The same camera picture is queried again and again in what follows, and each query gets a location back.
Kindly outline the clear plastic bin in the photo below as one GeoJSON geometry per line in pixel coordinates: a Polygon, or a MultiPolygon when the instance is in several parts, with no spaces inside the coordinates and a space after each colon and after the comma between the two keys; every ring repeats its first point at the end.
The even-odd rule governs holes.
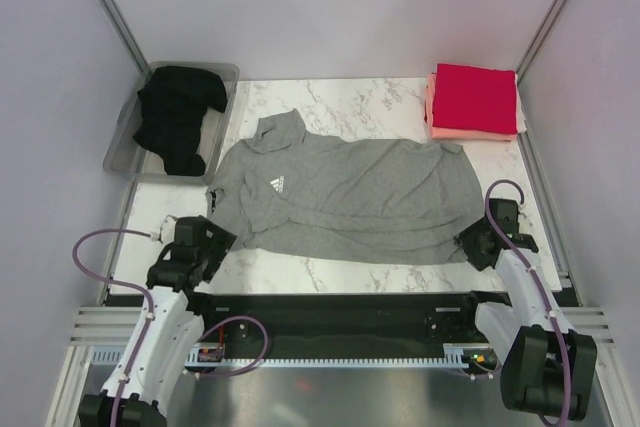
{"type": "Polygon", "coordinates": [[[232,63],[151,63],[119,113],[104,170],[138,182],[210,183],[239,78],[232,63]]]}

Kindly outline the grey t shirt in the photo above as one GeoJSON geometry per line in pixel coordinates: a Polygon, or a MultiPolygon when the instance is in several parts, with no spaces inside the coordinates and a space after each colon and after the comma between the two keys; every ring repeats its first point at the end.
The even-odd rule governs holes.
{"type": "Polygon", "coordinates": [[[348,142],[311,133],[294,110],[235,143],[209,194],[236,249],[371,264],[462,262],[455,239],[484,214],[460,145],[348,142]]]}

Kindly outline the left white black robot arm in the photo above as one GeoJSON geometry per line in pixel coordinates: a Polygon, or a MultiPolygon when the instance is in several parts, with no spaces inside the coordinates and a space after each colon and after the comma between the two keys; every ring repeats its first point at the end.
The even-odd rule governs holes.
{"type": "Polygon", "coordinates": [[[165,426],[168,405],[187,356],[198,340],[219,329],[219,316],[190,304],[195,289],[210,282],[236,236],[203,216],[176,220],[173,240],[147,272],[144,286],[108,279],[87,269],[78,256],[83,236],[72,249],[76,266],[90,277],[127,287],[143,296],[143,306],[124,353],[98,394],[82,398],[82,426],[165,426]]]}

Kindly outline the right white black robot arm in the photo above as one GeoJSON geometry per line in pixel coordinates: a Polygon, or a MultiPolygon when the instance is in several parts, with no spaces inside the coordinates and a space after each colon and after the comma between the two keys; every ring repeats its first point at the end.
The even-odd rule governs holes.
{"type": "Polygon", "coordinates": [[[469,293],[457,324],[465,338],[489,342],[507,409],[564,426],[586,417],[597,347],[561,312],[538,271],[537,244],[521,232],[518,217],[517,202],[488,198],[484,217],[458,236],[468,260],[494,270],[507,293],[469,293]]]}

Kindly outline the pink folded t shirt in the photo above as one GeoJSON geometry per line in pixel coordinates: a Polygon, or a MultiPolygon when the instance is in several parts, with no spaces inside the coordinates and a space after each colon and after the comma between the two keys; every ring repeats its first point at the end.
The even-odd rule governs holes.
{"type": "Polygon", "coordinates": [[[432,140],[472,140],[472,141],[502,141],[511,142],[517,139],[519,134],[525,133],[526,118],[522,109],[522,101],[519,91],[516,91],[516,123],[517,132],[515,134],[490,133],[477,130],[460,130],[444,127],[436,127],[433,119],[433,103],[436,91],[436,74],[430,73],[427,76],[425,89],[425,123],[429,136],[432,140]]]}

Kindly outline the red folded t shirt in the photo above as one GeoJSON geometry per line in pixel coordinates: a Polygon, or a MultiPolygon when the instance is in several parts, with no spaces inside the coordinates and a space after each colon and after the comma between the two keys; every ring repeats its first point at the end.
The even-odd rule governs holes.
{"type": "Polygon", "coordinates": [[[439,63],[433,119],[436,127],[515,134],[516,73],[439,63]]]}

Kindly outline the black t shirt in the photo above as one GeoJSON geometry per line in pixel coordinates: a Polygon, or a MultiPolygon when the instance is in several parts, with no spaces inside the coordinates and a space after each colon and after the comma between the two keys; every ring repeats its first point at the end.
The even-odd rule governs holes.
{"type": "Polygon", "coordinates": [[[142,122],[134,141],[158,155],[168,175],[203,175],[206,163],[198,153],[201,128],[210,109],[226,110],[228,96],[222,78],[206,69],[162,66],[137,96],[142,122]]]}

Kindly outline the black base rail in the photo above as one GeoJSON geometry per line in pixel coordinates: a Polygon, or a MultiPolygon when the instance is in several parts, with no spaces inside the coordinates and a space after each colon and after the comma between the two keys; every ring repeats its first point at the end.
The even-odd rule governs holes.
{"type": "Polygon", "coordinates": [[[247,294],[196,293],[190,304],[221,334],[231,357],[391,357],[435,355],[444,344],[479,344],[484,336],[467,322],[469,293],[453,294],[247,294]]]}

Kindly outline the left aluminium frame post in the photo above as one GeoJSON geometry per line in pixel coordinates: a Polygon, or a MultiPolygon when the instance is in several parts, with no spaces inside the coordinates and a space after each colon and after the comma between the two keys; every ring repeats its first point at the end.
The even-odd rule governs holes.
{"type": "Polygon", "coordinates": [[[139,80],[137,81],[137,88],[140,89],[143,86],[143,82],[147,79],[151,72],[149,62],[146,60],[139,42],[136,40],[133,31],[128,25],[128,22],[126,21],[125,16],[118,6],[116,0],[99,0],[99,2],[104,12],[106,13],[112,27],[123,43],[129,57],[138,70],[139,80]]]}

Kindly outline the aluminium frame post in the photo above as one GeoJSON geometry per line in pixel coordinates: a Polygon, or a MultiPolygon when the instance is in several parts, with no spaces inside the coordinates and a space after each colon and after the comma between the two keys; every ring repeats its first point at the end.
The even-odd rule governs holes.
{"type": "Polygon", "coordinates": [[[516,73],[518,75],[519,81],[524,80],[534,61],[542,51],[547,39],[552,33],[569,1],[570,0],[552,0],[516,68],[516,73]]]}
{"type": "Polygon", "coordinates": [[[146,60],[139,42],[136,40],[133,31],[128,25],[128,22],[126,21],[125,16],[118,6],[116,0],[99,0],[99,2],[104,12],[106,13],[112,27],[123,43],[129,57],[138,70],[139,80],[137,81],[137,88],[140,89],[143,86],[143,82],[147,79],[151,72],[149,62],[146,60]]]}

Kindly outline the right aluminium frame post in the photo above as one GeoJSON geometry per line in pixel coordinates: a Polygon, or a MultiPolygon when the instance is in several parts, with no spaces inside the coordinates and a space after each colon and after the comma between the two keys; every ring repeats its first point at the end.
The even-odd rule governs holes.
{"type": "Polygon", "coordinates": [[[519,81],[524,80],[534,61],[542,51],[547,39],[552,33],[569,1],[570,0],[552,0],[516,68],[516,73],[518,75],[519,81]]]}

